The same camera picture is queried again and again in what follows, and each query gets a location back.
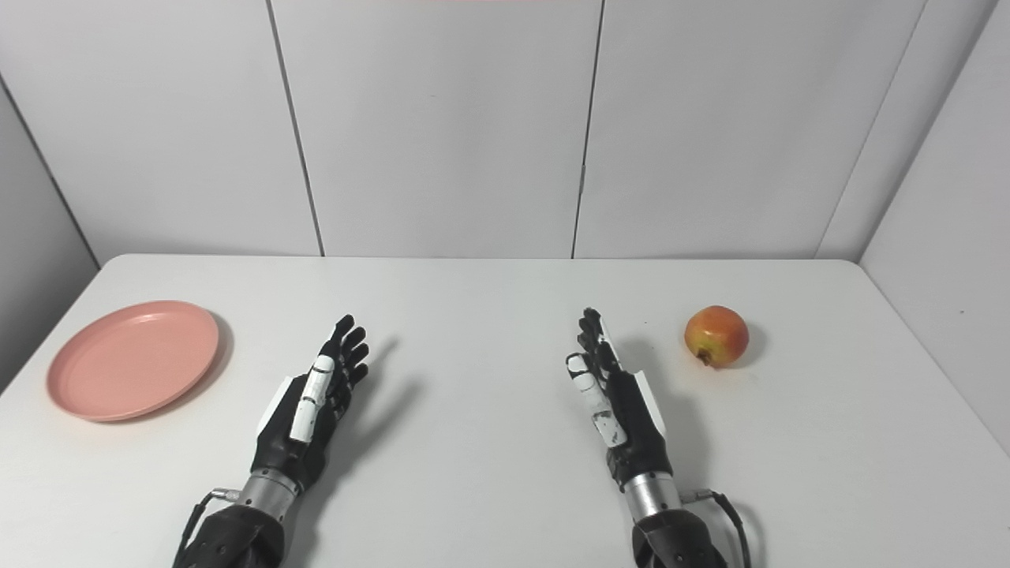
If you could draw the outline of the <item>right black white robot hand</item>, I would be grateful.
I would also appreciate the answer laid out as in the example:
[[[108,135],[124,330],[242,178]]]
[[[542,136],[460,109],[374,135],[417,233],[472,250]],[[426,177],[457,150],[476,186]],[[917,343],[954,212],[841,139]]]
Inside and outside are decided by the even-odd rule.
[[[638,378],[625,368],[598,310],[578,320],[580,352],[566,358],[571,383],[606,446],[605,461],[621,492],[639,476],[672,475],[666,439],[654,423]]]

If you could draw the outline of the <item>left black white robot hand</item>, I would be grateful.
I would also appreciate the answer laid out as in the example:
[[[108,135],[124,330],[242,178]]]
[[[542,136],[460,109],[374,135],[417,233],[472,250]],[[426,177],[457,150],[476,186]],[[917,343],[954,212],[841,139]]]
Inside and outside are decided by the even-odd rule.
[[[350,408],[354,389],[368,375],[365,337],[346,314],[309,370],[282,381],[260,420],[250,473],[280,474],[299,492],[321,478],[328,444]]]

